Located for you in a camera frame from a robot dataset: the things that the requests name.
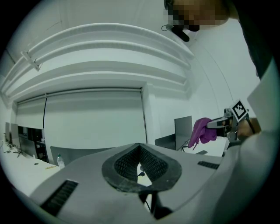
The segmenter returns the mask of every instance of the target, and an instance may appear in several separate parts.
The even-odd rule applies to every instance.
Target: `water bottle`
[[[59,153],[57,155],[57,163],[60,169],[63,169],[65,167],[64,161]]]

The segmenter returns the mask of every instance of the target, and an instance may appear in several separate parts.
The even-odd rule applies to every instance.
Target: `purple glove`
[[[206,128],[207,123],[210,121],[212,120],[206,117],[196,121],[193,127],[191,139],[189,140],[188,148],[193,147],[195,143],[198,144],[199,139],[203,144],[217,139],[217,130]]]

